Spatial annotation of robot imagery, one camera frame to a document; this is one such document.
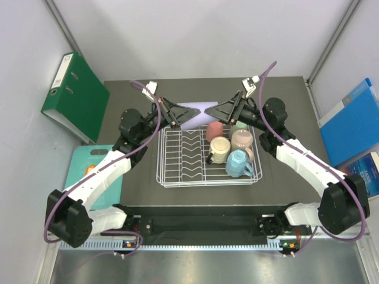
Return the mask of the red cup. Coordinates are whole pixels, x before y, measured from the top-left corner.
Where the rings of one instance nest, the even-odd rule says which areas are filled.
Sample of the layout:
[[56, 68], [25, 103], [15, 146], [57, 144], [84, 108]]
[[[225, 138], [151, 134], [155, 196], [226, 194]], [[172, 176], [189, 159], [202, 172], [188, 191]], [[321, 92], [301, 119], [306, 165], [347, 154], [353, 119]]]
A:
[[205, 139], [210, 143], [215, 137], [223, 135], [223, 124], [219, 121], [211, 122], [207, 126]]

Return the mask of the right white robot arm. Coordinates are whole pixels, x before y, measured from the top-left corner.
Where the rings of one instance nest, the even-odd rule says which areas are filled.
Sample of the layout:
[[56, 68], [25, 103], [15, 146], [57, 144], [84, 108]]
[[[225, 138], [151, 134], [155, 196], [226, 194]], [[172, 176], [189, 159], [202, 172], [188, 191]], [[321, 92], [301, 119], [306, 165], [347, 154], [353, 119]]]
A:
[[262, 148], [307, 181], [321, 197], [320, 202], [288, 204], [276, 220], [278, 230], [292, 233], [298, 225], [321, 226], [339, 235], [370, 216], [365, 182], [358, 174], [347, 175], [308, 151], [285, 127], [288, 115], [279, 98], [257, 106], [238, 92], [232, 99], [209, 107], [205, 113], [223, 124], [240, 121], [257, 128]]

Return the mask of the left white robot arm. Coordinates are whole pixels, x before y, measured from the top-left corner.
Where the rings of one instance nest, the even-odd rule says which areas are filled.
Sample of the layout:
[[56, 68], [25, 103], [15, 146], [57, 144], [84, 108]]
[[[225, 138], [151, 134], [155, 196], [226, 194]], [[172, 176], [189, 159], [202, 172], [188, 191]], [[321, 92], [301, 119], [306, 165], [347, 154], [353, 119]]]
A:
[[147, 144], [161, 129], [178, 128], [200, 114], [200, 110], [155, 98], [155, 108], [145, 117], [130, 108], [121, 115], [120, 136], [105, 158], [81, 180], [63, 191], [54, 190], [47, 198], [45, 232], [55, 235], [73, 248], [96, 234], [117, 230], [129, 234], [134, 220], [126, 207], [112, 205], [93, 210], [96, 200], [119, 177], [143, 158]]

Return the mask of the green cup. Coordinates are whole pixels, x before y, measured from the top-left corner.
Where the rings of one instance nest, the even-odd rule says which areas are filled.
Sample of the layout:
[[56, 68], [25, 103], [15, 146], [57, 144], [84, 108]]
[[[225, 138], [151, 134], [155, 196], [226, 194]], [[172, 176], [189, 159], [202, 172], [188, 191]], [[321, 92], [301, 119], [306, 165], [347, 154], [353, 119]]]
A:
[[238, 121], [235, 125], [230, 127], [229, 138], [232, 138], [233, 134], [238, 130], [247, 130], [248, 126], [245, 123]]

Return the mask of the pink mug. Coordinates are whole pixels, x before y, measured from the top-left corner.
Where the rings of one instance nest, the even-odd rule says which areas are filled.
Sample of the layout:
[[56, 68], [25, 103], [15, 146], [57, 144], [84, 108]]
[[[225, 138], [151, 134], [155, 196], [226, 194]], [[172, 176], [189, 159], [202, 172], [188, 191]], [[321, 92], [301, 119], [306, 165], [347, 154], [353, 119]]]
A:
[[253, 135], [248, 130], [236, 130], [232, 135], [230, 143], [231, 151], [243, 150], [248, 155], [249, 163], [252, 163], [254, 159], [254, 152], [252, 150]]

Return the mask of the blue mug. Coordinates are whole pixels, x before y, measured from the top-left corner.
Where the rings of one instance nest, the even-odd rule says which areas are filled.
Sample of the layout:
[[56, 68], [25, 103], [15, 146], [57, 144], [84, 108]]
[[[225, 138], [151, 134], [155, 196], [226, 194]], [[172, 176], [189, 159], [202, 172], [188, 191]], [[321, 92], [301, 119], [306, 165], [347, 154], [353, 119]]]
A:
[[253, 175], [253, 167], [249, 163], [249, 156], [241, 149], [234, 150], [229, 154], [225, 170], [233, 178], [241, 176], [252, 177]]

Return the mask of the teal cutting board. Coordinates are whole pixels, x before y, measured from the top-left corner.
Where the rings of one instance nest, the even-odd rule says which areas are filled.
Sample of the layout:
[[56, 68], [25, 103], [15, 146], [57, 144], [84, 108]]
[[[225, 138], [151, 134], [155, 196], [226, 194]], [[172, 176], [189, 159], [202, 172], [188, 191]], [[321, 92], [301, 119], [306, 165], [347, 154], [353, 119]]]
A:
[[[72, 154], [65, 188], [72, 186], [94, 169], [112, 149], [112, 145], [80, 146]], [[115, 180], [92, 205], [92, 210], [106, 209], [119, 204], [123, 177]]]

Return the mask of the blue folder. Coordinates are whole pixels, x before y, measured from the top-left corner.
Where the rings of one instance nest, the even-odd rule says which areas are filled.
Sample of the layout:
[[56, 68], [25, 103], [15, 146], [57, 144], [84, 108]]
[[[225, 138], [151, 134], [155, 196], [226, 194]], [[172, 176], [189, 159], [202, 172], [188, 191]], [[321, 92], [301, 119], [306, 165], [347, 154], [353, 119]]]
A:
[[365, 78], [318, 120], [331, 165], [378, 145], [378, 96]]

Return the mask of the Jane Eyre book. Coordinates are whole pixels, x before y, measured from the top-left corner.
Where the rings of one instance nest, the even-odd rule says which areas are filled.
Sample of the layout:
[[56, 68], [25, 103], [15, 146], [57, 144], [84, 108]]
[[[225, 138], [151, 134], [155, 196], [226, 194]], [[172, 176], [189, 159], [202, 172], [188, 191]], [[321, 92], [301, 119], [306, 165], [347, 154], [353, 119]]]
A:
[[368, 199], [378, 196], [378, 153], [370, 152], [339, 170], [347, 175], [358, 174], [365, 182]]

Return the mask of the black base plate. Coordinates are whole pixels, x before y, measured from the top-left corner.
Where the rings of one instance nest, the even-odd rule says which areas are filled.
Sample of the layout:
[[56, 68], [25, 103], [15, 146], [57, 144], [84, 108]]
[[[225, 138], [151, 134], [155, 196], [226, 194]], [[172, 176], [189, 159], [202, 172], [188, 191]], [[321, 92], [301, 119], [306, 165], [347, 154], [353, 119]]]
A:
[[139, 233], [146, 246], [266, 244], [269, 237], [311, 234], [306, 225], [291, 226], [282, 205], [129, 206], [127, 213], [124, 227], [107, 234]]

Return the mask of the aluminium rail frame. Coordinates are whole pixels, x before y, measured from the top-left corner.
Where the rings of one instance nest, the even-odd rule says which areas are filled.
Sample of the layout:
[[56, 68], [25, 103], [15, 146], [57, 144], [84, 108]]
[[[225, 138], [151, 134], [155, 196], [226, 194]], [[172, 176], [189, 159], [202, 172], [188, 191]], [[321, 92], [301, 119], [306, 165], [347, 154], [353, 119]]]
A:
[[377, 283], [369, 235], [356, 242], [318, 231], [274, 239], [237, 231], [101, 236], [78, 248], [51, 244], [37, 283]]

